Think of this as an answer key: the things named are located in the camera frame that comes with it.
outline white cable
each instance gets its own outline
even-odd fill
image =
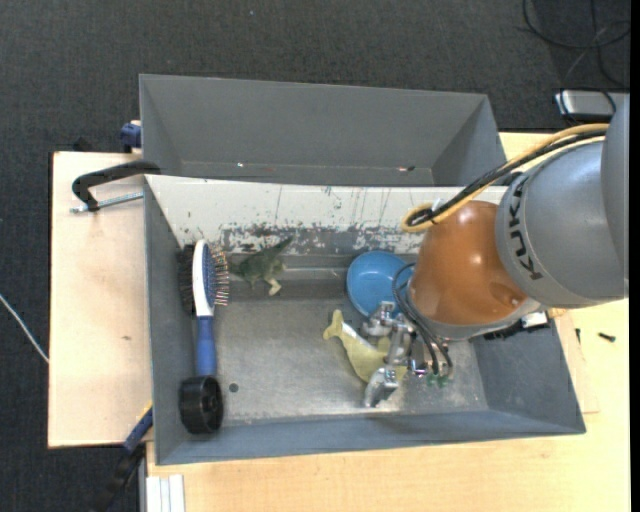
[[[42,350],[42,347],[40,347],[40,345],[36,341],[36,339],[33,336],[33,334],[31,334],[31,332],[29,331],[29,328],[27,327],[27,324],[24,323],[22,318],[20,318],[20,315],[16,312],[15,309],[13,309],[11,307],[11,304],[9,304],[5,300],[5,298],[2,296],[1,293],[0,293],[0,302],[2,302],[5,305],[5,307],[9,310],[9,313],[11,313],[13,315],[13,317],[16,319],[16,321],[20,324],[20,327],[22,327],[22,330],[27,335],[27,338],[29,338],[29,341],[35,347],[35,349],[38,351],[38,353],[40,354],[42,359],[44,359],[47,362],[47,364],[49,364],[49,358],[47,357],[47,354],[44,353],[44,350]]]

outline black caster wheel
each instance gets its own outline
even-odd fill
[[[224,415],[222,391],[211,375],[183,381],[178,404],[182,424],[191,434],[210,434],[220,428]]]

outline gray bin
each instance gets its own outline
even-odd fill
[[[362,406],[365,384],[340,343],[321,337],[336,308],[356,327],[362,320],[344,281],[357,254],[382,248],[415,259],[421,237],[400,236],[389,221],[411,206],[408,197],[467,183],[504,161],[485,97],[154,76],[141,85],[145,159],[167,174],[205,178],[148,177],[145,185],[158,464],[584,432],[555,328],[453,343],[456,373],[446,387],[407,377],[375,409]],[[336,197],[353,187],[351,196],[364,197],[351,225],[345,212],[332,224],[320,202],[305,209],[322,216],[317,223],[298,222],[267,215],[261,185],[209,178],[294,183],[316,194],[332,185]],[[234,226],[232,209],[216,211],[225,187],[246,187],[255,222]],[[295,197],[297,189],[278,190]],[[362,215],[375,193],[386,201],[367,227]],[[238,217],[246,219],[247,204],[237,205]],[[241,258],[243,240],[264,234],[297,236],[282,292],[267,298],[265,288],[232,281],[232,303],[215,316],[225,419],[215,434],[190,435],[178,389],[194,373],[194,326],[180,304],[176,254],[202,236]],[[309,243],[318,236],[322,244]]]

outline black plastic part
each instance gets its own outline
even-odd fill
[[[89,192],[89,187],[121,180],[137,174],[161,174],[161,172],[160,167],[153,162],[136,160],[78,176],[71,185],[71,190],[78,199],[89,207],[89,211],[95,212],[98,211],[100,207],[98,206],[98,201],[93,197],[91,192]]]
[[[610,334],[605,334],[603,332],[599,332],[598,336],[600,336],[601,338],[610,341],[611,343],[613,343],[614,341],[616,341],[616,337],[615,336],[611,336]]]
[[[220,428],[224,416],[222,390],[211,375],[183,381],[178,403],[182,424],[191,434],[210,434]]]
[[[485,340],[504,340],[520,332],[535,332],[539,331],[540,329],[549,329],[550,327],[551,325],[548,322],[546,324],[534,325],[533,327],[524,327],[522,325],[522,321],[518,320],[516,323],[510,325],[509,327],[483,334],[483,338]]]
[[[145,455],[144,443],[122,456],[107,485],[93,498],[89,512],[107,512],[131,481]]]

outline black carpet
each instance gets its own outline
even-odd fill
[[[501,130],[564,126],[562,86],[629,87],[631,0],[3,0],[0,293],[48,345],[48,155],[84,137],[120,151],[139,73],[399,87],[489,96]],[[48,371],[0,307],[0,510],[86,510],[115,447],[47,450]],[[129,491],[115,510],[135,510]]]

